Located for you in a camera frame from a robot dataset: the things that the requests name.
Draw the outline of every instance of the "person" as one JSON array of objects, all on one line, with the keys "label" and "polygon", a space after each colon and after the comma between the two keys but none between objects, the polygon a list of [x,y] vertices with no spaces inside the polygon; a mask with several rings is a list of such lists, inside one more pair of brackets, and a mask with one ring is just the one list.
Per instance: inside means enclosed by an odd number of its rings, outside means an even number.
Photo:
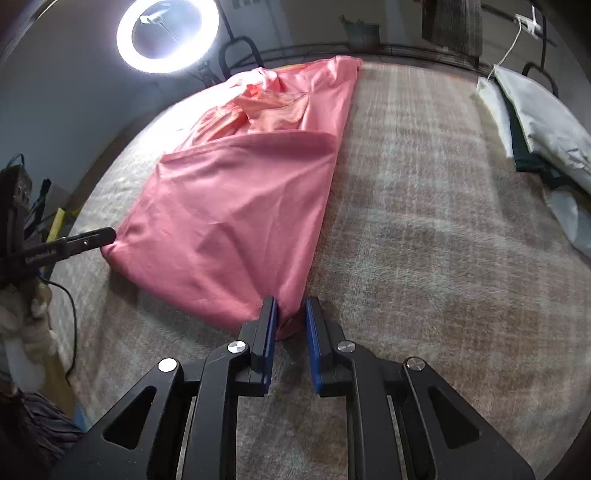
[{"label": "person", "polygon": [[3,480],[42,480],[83,432],[45,395],[43,362],[56,351],[51,290],[35,278],[0,290],[0,452]]}]

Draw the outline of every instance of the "triangular cutout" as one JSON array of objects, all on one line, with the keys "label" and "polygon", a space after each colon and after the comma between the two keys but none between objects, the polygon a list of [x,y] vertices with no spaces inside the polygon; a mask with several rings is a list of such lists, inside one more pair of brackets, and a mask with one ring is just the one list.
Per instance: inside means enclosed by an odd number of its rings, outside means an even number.
[{"label": "triangular cutout", "polygon": [[122,411],[115,421],[107,427],[103,434],[104,439],[128,450],[135,449],[138,446],[139,437],[155,395],[155,387],[144,388],[129,407]]},{"label": "triangular cutout", "polygon": [[480,438],[480,431],[437,387],[429,387],[428,392],[448,448],[456,449]]}]

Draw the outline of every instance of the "yellow object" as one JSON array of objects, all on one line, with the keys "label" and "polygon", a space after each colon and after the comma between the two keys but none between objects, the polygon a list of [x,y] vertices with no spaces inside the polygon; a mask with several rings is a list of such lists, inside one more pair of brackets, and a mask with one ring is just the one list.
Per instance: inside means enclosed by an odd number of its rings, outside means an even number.
[{"label": "yellow object", "polygon": [[62,208],[58,208],[56,212],[56,216],[53,219],[53,223],[51,224],[51,230],[49,230],[49,236],[47,237],[48,242],[53,242],[57,235],[59,235],[61,226],[64,223],[64,215],[66,211]]}]

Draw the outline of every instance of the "silver screw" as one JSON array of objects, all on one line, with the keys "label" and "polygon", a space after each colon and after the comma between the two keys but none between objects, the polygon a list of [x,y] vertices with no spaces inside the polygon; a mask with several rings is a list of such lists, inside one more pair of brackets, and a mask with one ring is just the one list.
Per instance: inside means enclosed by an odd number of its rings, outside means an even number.
[{"label": "silver screw", "polygon": [[177,361],[174,358],[163,358],[158,363],[158,369],[161,372],[171,372],[177,368]]},{"label": "silver screw", "polygon": [[245,344],[242,340],[234,340],[233,342],[228,345],[228,351],[232,353],[242,353],[246,350],[247,344]]},{"label": "silver screw", "polygon": [[339,352],[351,353],[355,351],[355,344],[351,340],[343,340],[336,346]]},{"label": "silver screw", "polygon": [[407,360],[407,367],[409,367],[410,370],[414,370],[415,372],[420,372],[423,368],[425,368],[425,360],[417,356],[412,356]]}]

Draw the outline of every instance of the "black device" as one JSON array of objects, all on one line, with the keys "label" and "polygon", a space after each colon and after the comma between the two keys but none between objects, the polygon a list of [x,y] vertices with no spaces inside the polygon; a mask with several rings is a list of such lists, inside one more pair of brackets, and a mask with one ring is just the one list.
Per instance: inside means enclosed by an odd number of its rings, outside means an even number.
[{"label": "black device", "polygon": [[0,286],[33,278],[41,267],[115,241],[112,228],[101,228],[25,249],[32,186],[24,164],[9,163],[0,171]]},{"label": "black device", "polygon": [[400,480],[391,398],[410,480],[534,480],[511,445],[424,360],[377,358],[306,301],[314,390],[346,397],[350,480]]},{"label": "black device", "polygon": [[271,383],[277,303],[206,359],[161,360],[76,443],[51,480],[176,478],[191,399],[196,398],[184,480],[236,478],[238,397],[262,397]]}]

